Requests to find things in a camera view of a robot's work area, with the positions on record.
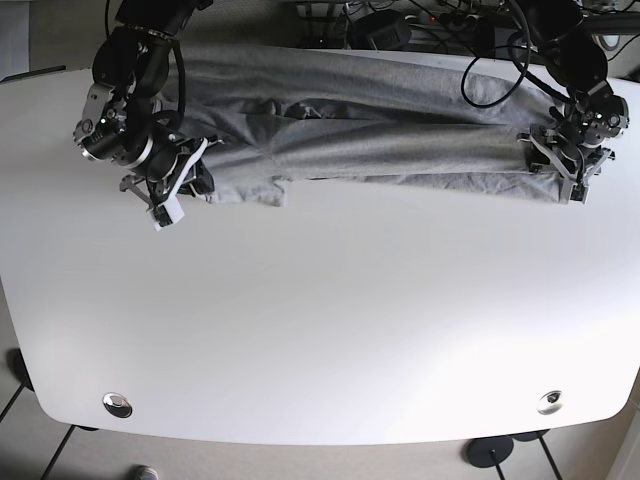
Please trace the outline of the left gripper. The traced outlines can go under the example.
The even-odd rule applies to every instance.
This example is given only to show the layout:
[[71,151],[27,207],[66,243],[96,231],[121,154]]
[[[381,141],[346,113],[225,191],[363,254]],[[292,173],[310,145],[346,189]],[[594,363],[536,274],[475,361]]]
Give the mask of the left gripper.
[[628,104],[606,80],[598,80],[585,93],[572,91],[569,100],[564,111],[550,109],[554,125],[534,125],[519,136],[529,145],[529,172],[557,173],[562,193],[569,193],[576,183],[590,187],[591,178],[601,172],[605,161],[615,158],[603,143],[620,137],[629,126]]

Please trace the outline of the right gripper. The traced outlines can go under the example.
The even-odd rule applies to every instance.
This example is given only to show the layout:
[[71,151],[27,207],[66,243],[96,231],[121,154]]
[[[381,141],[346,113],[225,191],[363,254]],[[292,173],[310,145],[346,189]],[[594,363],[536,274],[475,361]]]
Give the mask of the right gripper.
[[180,131],[186,110],[186,84],[177,84],[177,105],[165,109],[157,96],[141,98],[129,88],[93,84],[75,144],[90,161],[106,161],[128,171],[121,189],[131,191],[150,208],[180,194],[206,199],[215,181],[202,157],[219,142],[188,137]]

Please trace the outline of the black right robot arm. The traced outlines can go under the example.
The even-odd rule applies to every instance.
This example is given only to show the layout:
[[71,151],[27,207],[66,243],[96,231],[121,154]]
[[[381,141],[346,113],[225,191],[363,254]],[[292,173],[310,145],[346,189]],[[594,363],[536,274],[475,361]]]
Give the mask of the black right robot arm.
[[180,35],[208,1],[124,1],[96,54],[93,84],[73,138],[82,155],[128,170],[120,183],[148,207],[158,227],[184,216],[178,197],[206,197],[214,180],[202,162],[218,139],[180,127],[186,72]]

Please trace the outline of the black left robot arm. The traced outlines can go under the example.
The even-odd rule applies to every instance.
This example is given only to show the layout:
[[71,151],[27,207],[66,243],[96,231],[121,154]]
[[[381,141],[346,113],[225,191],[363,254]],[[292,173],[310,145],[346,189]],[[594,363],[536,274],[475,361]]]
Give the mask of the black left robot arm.
[[597,35],[639,36],[637,12],[583,14],[574,1],[513,1],[515,32],[504,44],[520,81],[529,81],[561,101],[552,127],[533,126],[522,135],[533,152],[529,170],[554,168],[562,179],[560,200],[583,202],[591,178],[612,150],[603,142],[619,137],[630,122],[626,100],[608,81],[609,59]]

